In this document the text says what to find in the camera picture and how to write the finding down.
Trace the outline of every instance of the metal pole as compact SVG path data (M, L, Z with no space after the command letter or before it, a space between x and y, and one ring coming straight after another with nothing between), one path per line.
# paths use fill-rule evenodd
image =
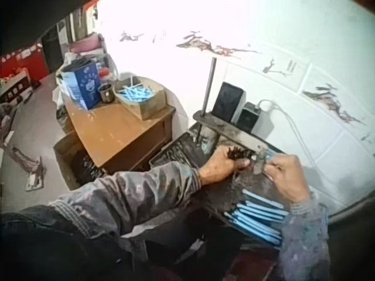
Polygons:
M204 95L204 101L203 101L203 106L202 106L202 116L204 116L206 114L207 104L209 102L209 97L210 97L210 92L211 92L213 76L215 74L216 61L217 61L217 59L215 57L212 57L209 80L207 81L206 93ZM198 143L198 141L199 141L199 136L200 136L201 130L202 130L202 124L199 124L198 131L197 131L197 137L195 139L196 143Z

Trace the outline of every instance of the small cup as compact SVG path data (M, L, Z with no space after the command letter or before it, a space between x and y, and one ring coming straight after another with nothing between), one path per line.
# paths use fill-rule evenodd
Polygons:
M100 93L101 100L105 104L110 104L111 102L115 100L115 95L113 94L111 84L104 84L100 86L98 91Z

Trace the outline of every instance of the electrical cord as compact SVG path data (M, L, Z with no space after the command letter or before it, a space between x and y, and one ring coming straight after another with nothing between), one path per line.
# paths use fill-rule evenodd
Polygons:
M305 152L308 160L310 161L310 163L313 166L313 168L318 171L318 167L316 165L316 162L315 162L314 158L312 157L311 152L308 149L306 143L304 142L304 139L302 138L301 133L299 132L299 130L297 128L297 125L295 124L295 122L292 119L292 117L286 111L284 111L275 101L271 101L271 100L267 100L267 99L260 100L258 102L258 104L255 106L255 109L259 109L261 103L264 102L264 101L268 101L268 102L272 103L273 105L276 106L276 108L275 108L276 110L281 111L285 115L285 117L286 117L289 125L291 126L291 128L293 130L294 135L296 136L299 144L302 146L302 149L304 150L304 152Z

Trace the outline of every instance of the wooden desk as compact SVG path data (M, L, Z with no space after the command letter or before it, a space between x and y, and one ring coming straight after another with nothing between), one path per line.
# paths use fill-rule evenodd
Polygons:
M142 121L116 101L91 110L78 108L67 95L64 103L95 165L109 173L136 169L172 139L173 107Z

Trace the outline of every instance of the gray jacket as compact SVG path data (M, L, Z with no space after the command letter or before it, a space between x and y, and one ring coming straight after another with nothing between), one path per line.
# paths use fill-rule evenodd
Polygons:
M195 169L171 162L148 172L118 172L51 202L86 237L130 233L159 214L186 203L201 188ZM328 280L325 208L310 200L292 204L282 230L281 274L285 280Z

